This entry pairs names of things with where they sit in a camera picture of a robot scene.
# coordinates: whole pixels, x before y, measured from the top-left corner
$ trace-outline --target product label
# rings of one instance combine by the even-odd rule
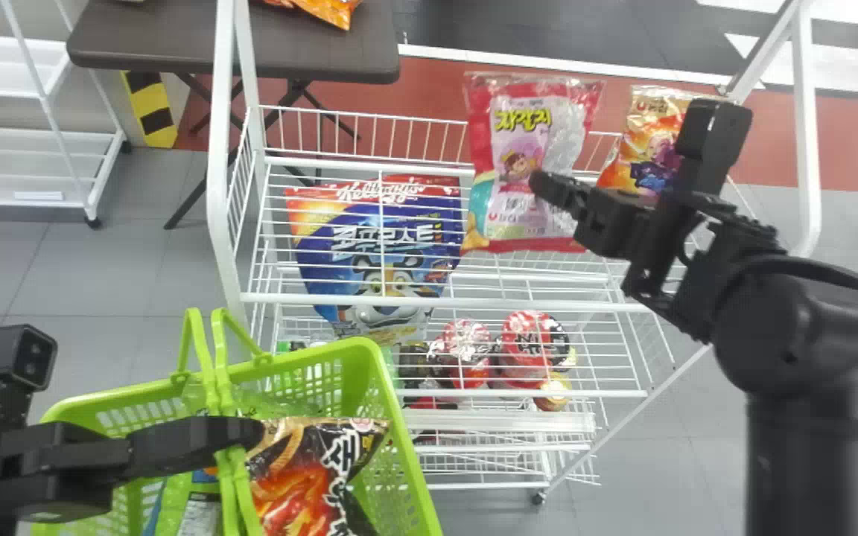
[[[187,506],[177,536],[212,536],[220,523],[220,495],[194,492],[188,495]]]

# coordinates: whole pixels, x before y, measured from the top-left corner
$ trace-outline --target snack bag in basket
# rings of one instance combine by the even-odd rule
[[[310,294],[436,298],[459,263],[459,180],[394,174],[286,190],[296,262]],[[424,339],[428,307],[314,305],[338,338]]]
[[[661,86],[632,86],[631,106],[620,141],[611,148],[601,188],[657,196],[677,180],[681,156],[674,142],[695,98],[718,98]]]
[[[285,417],[264,425],[247,470],[266,536],[377,536],[346,485],[379,448],[388,421]]]
[[[566,211],[535,198],[532,170],[571,173],[603,82],[568,76],[467,72],[464,91],[476,177],[462,251],[582,252]]]

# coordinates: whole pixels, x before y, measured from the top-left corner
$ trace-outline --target orange snack bag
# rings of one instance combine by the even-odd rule
[[[682,89],[632,86],[624,131],[611,148],[598,186],[643,196],[657,196],[670,188],[681,166],[674,143],[687,107],[695,98],[719,99]]]
[[[353,10],[362,0],[282,0],[285,2],[293,2],[306,13],[312,14],[314,17],[323,19],[328,23],[348,30],[350,28],[350,17],[353,16]]]

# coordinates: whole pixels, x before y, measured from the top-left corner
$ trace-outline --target wire basket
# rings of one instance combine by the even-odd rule
[[[385,418],[391,421],[386,444],[372,461],[350,482],[350,488],[366,511],[372,525],[381,534],[409,536],[442,535],[425,478],[419,469],[419,458],[403,421],[392,380],[381,350],[372,340],[354,338],[317,346],[285,355],[264,353],[225,309],[211,315],[217,366],[210,366],[200,311],[188,309],[184,318],[178,353],[177,372],[170,379],[141,383],[102,393],[60,401],[47,411],[43,421],[68,421],[91,428],[109,437],[123,437],[152,424],[187,416],[181,392],[191,377],[198,377],[210,397],[212,413],[227,415],[232,411],[229,388],[239,383],[258,381],[271,396],[307,401],[331,417]],[[245,363],[227,365],[228,344],[224,330],[231,328],[238,342],[249,351]],[[202,371],[187,372],[188,350],[194,346],[201,357]],[[234,449],[217,457],[221,493],[225,499],[235,493],[234,481],[240,482],[242,465],[228,466]],[[112,510],[106,515],[65,525],[34,525],[35,536],[58,535],[134,535],[140,534],[149,520],[163,479],[143,479],[116,489]],[[241,497],[238,486],[236,494]],[[248,495],[243,497],[250,501]],[[236,529],[238,516],[232,502],[223,501],[224,533],[228,526]],[[245,520],[247,533],[253,533],[255,518]],[[244,533],[239,527],[234,533]]]

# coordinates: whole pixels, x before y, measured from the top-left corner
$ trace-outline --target metal rod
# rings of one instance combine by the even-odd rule
[[[746,101],[746,96],[750,95],[753,88],[760,81],[760,76],[770,66],[770,62],[776,57],[780,46],[787,40],[789,34],[790,21],[793,20],[793,15],[802,4],[809,4],[810,0],[786,0],[777,11],[776,22],[763,35],[753,48],[750,48],[750,54],[746,55],[745,67],[738,74],[733,75],[726,85],[719,88],[722,95],[728,96],[732,101],[741,104]]]
[[[790,253],[809,257],[820,238],[823,206],[820,192],[820,149],[816,132],[816,86],[813,77],[813,37],[810,3],[803,2],[793,16],[793,118],[796,131],[797,186],[803,237]]]

